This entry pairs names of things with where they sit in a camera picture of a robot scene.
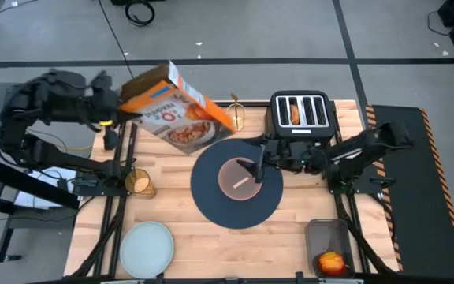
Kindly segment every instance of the red apple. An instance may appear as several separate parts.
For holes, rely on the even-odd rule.
[[[326,252],[318,258],[318,269],[328,276],[341,276],[346,272],[346,264],[340,253]]]

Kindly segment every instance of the gray floor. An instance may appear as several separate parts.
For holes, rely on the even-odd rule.
[[[136,28],[123,9],[102,0],[127,58],[346,58],[332,0],[167,0],[155,22]],[[454,58],[448,37],[429,32],[426,15],[443,0],[340,0],[357,58]],[[7,0],[4,7],[10,5]],[[445,31],[438,17],[433,26]],[[0,14],[0,62],[121,60],[97,1],[40,0]],[[150,66],[131,66],[134,74]],[[124,66],[61,68],[92,78],[105,69],[114,87],[130,78]],[[181,65],[184,78],[212,99],[268,99],[278,90],[318,89],[356,99],[348,65]],[[21,82],[43,68],[0,69],[0,82]],[[454,202],[454,65],[360,65],[367,101],[426,108]],[[37,125],[70,147],[92,143],[78,125]],[[0,282],[59,278],[71,230],[20,230],[0,264]]]

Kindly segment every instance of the black round mat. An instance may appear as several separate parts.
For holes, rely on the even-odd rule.
[[[245,229],[264,222],[276,210],[283,194],[279,170],[266,168],[262,188],[249,200],[232,200],[218,184],[218,172],[225,162],[236,157],[258,161],[260,150],[241,139],[227,139],[211,145],[197,158],[192,170],[192,196],[211,222],[230,229]]]

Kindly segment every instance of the light blue plate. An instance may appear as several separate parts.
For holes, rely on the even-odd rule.
[[[149,279],[162,273],[171,262],[174,242],[159,222],[142,222],[124,237],[120,248],[122,267],[134,278]]]

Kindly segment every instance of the orange cereal box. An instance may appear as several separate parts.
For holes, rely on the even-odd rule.
[[[232,120],[213,101],[187,84],[169,62],[122,86],[121,109],[142,114],[139,125],[190,154],[232,135]]]

